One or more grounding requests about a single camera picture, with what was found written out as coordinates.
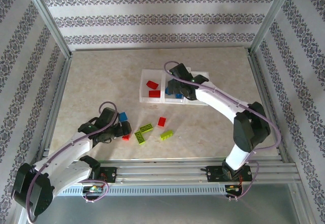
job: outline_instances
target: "lego brick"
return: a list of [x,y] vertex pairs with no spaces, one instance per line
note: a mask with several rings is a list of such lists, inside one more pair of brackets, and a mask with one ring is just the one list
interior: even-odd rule
[[129,141],[131,134],[122,137],[123,140]]
[[146,133],[146,132],[149,132],[153,130],[153,127],[151,125],[151,123],[147,124],[147,125],[144,125],[144,126],[141,126],[140,127],[140,132],[143,134],[143,133]]
[[120,122],[127,121],[127,116],[125,112],[120,113],[119,120]]
[[160,117],[158,121],[158,126],[165,126],[166,118]]
[[171,93],[168,90],[168,87],[165,89],[165,94],[171,95]]
[[152,81],[150,81],[150,80],[147,82],[147,86],[148,86],[149,88],[151,88],[151,89],[157,89],[157,88],[158,88],[158,84],[155,83],[155,82],[152,82]]
[[142,133],[140,131],[137,131],[134,134],[136,135],[136,138],[137,138],[139,144],[143,144],[145,142],[145,140],[142,136]]
[[183,98],[183,95],[180,94],[180,93],[177,93],[177,94],[175,94],[175,98],[177,98],[177,99],[182,99],[182,98]]
[[170,138],[173,135],[174,135],[174,132],[172,130],[169,130],[169,131],[164,132],[163,134],[161,134],[160,138],[161,138],[161,140],[166,140],[167,138]]
[[150,98],[160,98],[160,90],[149,90]]

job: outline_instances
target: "aluminum frame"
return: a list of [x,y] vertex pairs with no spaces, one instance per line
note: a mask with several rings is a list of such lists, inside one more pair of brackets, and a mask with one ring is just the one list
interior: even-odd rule
[[56,120],[57,120],[57,116],[59,114],[61,101],[63,98],[64,88],[66,87],[66,83],[67,83],[67,79],[68,79],[68,73],[69,73],[71,61],[72,61],[72,56],[66,58],[66,61],[64,62],[63,71],[62,71],[62,74],[61,74],[61,77],[59,80],[59,84],[58,84],[58,88],[57,88],[57,92],[55,94],[54,101],[53,101],[53,108],[50,111],[48,123],[45,127],[45,132],[44,132],[44,136],[41,141],[40,153],[37,157],[37,161],[40,161],[42,159],[42,157],[44,156],[45,149],[50,147]]
[[276,14],[279,12],[284,0],[274,0],[266,17],[263,20],[263,23],[259,30],[257,31],[257,34],[255,35],[255,38],[249,47],[250,54],[254,54],[256,50],[258,49],[259,45],[261,44],[264,36],[269,30],[269,27],[271,26]]
[[[256,59],[255,59],[255,57],[253,55],[251,56],[251,55],[248,54],[247,58],[248,58],[249,64],[250,64],[251,69],[252,69],[252,73],[253,73],[253,76],[254,76],[254,79],[255,79],[255,82],[256,82],[256,85],[257,85],[259,95],[261,96],[261,100],[262,100],[262,103],[263,103],[263,106],[264,106],[266,116],[269,119],[271,119],[271,121],[273,123],[276,124],[275,118],[274,118],[273,113],[272,113],[271,104],[269,103],[269,100],[267,99],[266,89],[263,86],[263,81],[262,81],[261,74],[259,73],[258,68],[257,68],[257,61],[256,61]],[[286,142],[284,142],[284,139],[282,139],[282,143],[279,145],[278,150],[280,152],[281,159],[283,160],[284,164],[287,164],[287,163],[289,163],[291,161],[290,161],[290,159],[288,158],[288,156],[287,156],[287,154],[285,152],[283,143],[286,143]],[[303,224],[305,224],[305,223],[310,223],[310,224],[316,223],[314,214],[313,214],[313,212],[311,210],[310,203],[308,201],[306,191],[305,191],[302,183],[298,183],[298,182],[294,181],[293,183],[288,183],[288,186],[289,186],[289,190],[290,190],[290,193],[291,193],[291,198],[292,198],[292,201],[294,203],[299,222],[303,223]]]
[[[256,158],[260,165],[254,184],[301,183],[295,163],[284,164],[278,159]],[[233,182],[208,182],[207,173],[202,171],[206,166],[221,166],[221,158],[181,159],[179,161],[106,161],[101,167],[116,167],[116,181],[112,185],[225,185]],[[256,172],[256,164],[250,163],[252,174]]]
[[61,31],[57,27],[54,18],[52,17],[49,9],[47,8],[43,0],[32,0],[35,6],[37,7],[41,17],[43,18],[45,24],[49,28],[51,34],[53,35],[56,43],[59,45],[61,51],[63,52],[65,58],[69,58],[71,55],[71,50],[68,47],[66,41],[61,34]]

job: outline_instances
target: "blue lego brick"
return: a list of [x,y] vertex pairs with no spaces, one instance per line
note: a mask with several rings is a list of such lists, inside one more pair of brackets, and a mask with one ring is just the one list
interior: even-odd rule
[[120,113],[120,122],[127,121],[127,116],[125,112]]
[[180,94],[180,93],[177,93],[177,94],[175,94],[175,98],[177,98],[177,99],[182,99],[182,98],[183,98],[183,95]]
[[168,94],[168,95],[171,95],[171,93],[169,93],[168,87],[166,87],[165,93]]

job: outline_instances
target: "red lego brick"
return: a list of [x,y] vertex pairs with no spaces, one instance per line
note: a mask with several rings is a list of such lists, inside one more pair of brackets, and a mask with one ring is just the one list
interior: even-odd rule
[[130,134],[123,136],[122,139],[128,141],[130,139]]
[[166,118],[160,117],[159,122],[158,122],[158,126],[165,126],[165,122],[166,122]]
[[160,90],[149,90],[150,98],[160,98]]
[[147,82],[147,86],[148,86],[149,88],[151,88],[151,89],[157,89],[157,88],[158,88],[158,84],[155,83],[155,82],[152,82],[152,81],[150,81],[150,80]]

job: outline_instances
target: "mounting plate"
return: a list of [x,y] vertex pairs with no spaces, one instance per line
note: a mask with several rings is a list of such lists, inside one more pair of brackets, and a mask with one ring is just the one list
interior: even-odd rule
[[207,172],[208,182],[238,182],[239,176],[243,177],[243,182],[252,181],[252,172],[250,166],[243,166],[242,171],[239,173],[238,177],[233,180],[229,180],[222,171],[222,166],[207,166],[202,169]]
[[100,175],[105,174],[107,177],[105,179],[106,182],[108,183],[115,183],[116,180],[116,167],[101,167],[100,169]]

